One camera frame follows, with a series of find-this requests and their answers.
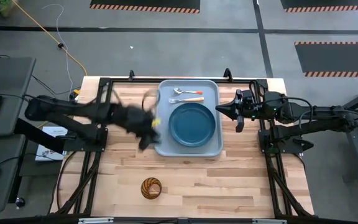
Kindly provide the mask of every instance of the white cable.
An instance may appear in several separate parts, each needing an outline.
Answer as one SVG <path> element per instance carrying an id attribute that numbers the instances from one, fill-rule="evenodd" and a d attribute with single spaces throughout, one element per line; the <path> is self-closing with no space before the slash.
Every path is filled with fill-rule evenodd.
<path id="1" fill-rule="evenodd" d="M 61 4 L 49 4 L 47 6 L 44 6 L 42 9 L 45 9 L 46 7 L 49 7 L 49 6 L 60 6 L 62 8 L 62 12 L 60 13 L 60 15 L 57 17 L 56 19 L 56 30 L 57 30 L 57 35 L 59 36 L 60 40 L 62 41 L 62 43 L 64 44 L 63 47 L 66 48 L 66 65 L 67 65 L 67 75 L 68 75 L 68 79 L 70 80 L 70 91 L 68 92 L 68 96 L 67 96 L 67 100 L 70 100 L 70 94 L 71 94 L 71 91 L 73 90 L 73 80 L 71 79 L 71 76 L 70 76 L 70 71 L 68 70 L 68 46 L 66 44 L 66 42 L 63 40 L 63 38 L 61 37 L 60 35 L 60 32 L 59 32 L 59 18 L 60 16 L 62 16 L 63 12 L 65 11 L 65 8 L 61 5 Z"/>

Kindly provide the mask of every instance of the orange striped tape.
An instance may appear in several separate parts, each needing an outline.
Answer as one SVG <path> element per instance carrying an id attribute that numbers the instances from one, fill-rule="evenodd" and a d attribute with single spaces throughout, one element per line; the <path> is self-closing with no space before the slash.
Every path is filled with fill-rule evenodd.
<path id="1" fill-rule="evenodd" d="M 147 11 L 147 12 L 179 12 L 179 13 L 200 13 L 199 9 L 186 9 L 175 7 L 149 7 L 149 6 L 118 6 L 105 4 L 92 4 L 91 9 L 115 9 L 115 10 L 129 10 L 129 11 Z"/>
<path id="2" fill-rule="evenodd" d="M 358 6 L 323 6 L 323 7 L 293 7 L 284 9 L 285 12 L 330 12 L 358 10 Z"/>
<path id="3" fill-rule="evenodd" d="M 304 72 L 303 74 L 306 77 L 358 77 L 358 72 Z"/>
<path id="4" fill-rule="evenodd" d="M 300 44 L 358 44 L 358 41 L 297 41 L 295 45 Z"/>

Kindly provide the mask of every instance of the orange handle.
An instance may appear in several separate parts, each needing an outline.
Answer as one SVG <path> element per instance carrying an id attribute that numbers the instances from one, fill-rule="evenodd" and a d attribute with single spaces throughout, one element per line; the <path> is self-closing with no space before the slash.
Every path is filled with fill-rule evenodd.
<path id="1" fill-rule="evenodd" d="M 204 101 L 204 97 L 199 97 L 199 98 L 190 98 L 190 99 L 185 99 L 183 101 Z"/>

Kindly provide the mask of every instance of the yellow cable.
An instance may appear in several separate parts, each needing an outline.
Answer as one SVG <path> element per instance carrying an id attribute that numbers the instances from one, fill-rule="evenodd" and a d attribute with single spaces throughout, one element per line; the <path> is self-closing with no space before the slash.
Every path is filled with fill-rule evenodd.
<path id="1" fill-rule="evenodd" d="M 22 7 L 20 7 L 20 5 L 16 2 L 16 0 L 12 0 L 12 2 L 28 17 L 30 18 L 33 22 L 35 22 L 44 32 L 46 32 L 57 44 L 60 44 L 60 42 L 52 35 L 50 34 L 50 32 L 48 32 L 41 24 L 39 24 L 32 16 L 30 16 Z M 81 66 L 82 70 L 84 70 L 84 74 L 85 76 L 88 76 L 88 72 L 86 72 L 86 69 L 84 67 L 84 65 L 82 65 L 79 61 L 77 61 L 77 59 L 75 59 L 70 53 L 68 53 L 67 49 L 65 48 L 66 46 L 63 46 L 62 49 L 66 52 L 66 54 L 68 56 L 70 56 L 71 59 L 73 59 L 73 61 L 75 61 L 79 66 Z M 46 125 L 48 123 L 48 121 L 45 121 L 44 123 L 40 124 L 39 126 L 37 126 L 37 128 L 42 128 L 44 125 Z"/>

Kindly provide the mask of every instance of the gray tray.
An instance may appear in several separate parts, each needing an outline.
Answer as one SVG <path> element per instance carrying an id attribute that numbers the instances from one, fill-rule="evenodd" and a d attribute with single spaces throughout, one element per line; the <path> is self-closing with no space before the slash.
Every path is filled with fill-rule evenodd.
<path id="1" fill-rule="evenodd" d="M 202 95 L 182 93 L 176 94 L 173 89 L 179 87 L 188 91 L 203 91 Z M 161 94 L 160 102 L 157 106 L 157 118 L 161 119 L 161 124 L 157 126 L 160 134 L 161 144 L 155 146 L 155 150 L 161 156 L 177 157 L 213 157 L 221 153 L 223 148 L 223 132 L 221 115 L 215 110 L 219 104 L 219 88 L 215 82 L 209 80 L 165 80 L 158 86 Z M 171 104 L 169 98 L 187 99 L 204 97 L 204 102 L 200 102 L 207 107 L 215 117 L 216 129 L 211 140 L 200 147 L 186 147 L 177 143 L 168 130 L 169 117 L 173 110 L 183 103 Z"/>

